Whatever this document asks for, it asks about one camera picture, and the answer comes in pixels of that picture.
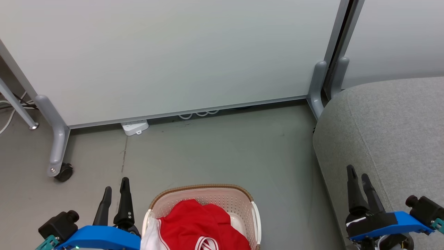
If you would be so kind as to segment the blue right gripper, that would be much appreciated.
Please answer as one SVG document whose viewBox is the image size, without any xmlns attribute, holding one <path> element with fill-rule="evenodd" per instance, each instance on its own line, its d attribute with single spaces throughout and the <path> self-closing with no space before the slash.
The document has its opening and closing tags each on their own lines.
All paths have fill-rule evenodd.
<svg viewBox="0 0 444 250">
<path fill-rule="evenodd" d="M 351 220 L 346 223 L 348 238 L 359 250 L 380 250 L 384 240 L 396 240 L 399 242 L 401 235 L 408 237 L 411 232 L 419 234 L 431 234 L 435 230 L 419 222 L 406 212 L 385 212 L 375 188 L 368 174 L 361 176 L 363 190 L 367 202 L 362 196 L 359 186 L 359 178 L 352 165 L 346 166 L 348 206 L 351 215 L 365 215 L 370 211 L 376 215 Z"/>
</svg>

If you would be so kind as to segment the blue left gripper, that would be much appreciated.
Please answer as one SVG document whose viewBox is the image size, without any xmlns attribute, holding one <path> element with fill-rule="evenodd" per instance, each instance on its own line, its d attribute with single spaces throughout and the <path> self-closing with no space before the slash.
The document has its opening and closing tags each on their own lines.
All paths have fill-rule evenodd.
<svg viewBox="0 0 444 250">
<path fill-rule="evenodd" d="M 104 249 L 104 250 L 139 250 L 141 239 L 121 229 L 130 229 L 135 224 L 132 195 L 128 177 L 123 177 L 120 185 L 120 201 L 113 223 L 108 226 L 109 208 L 112 203 L 112 188 L 107 186 L 93 220 L 93 226 L 84 226 L 76 231 L 56 250 Z"/>
</svg>

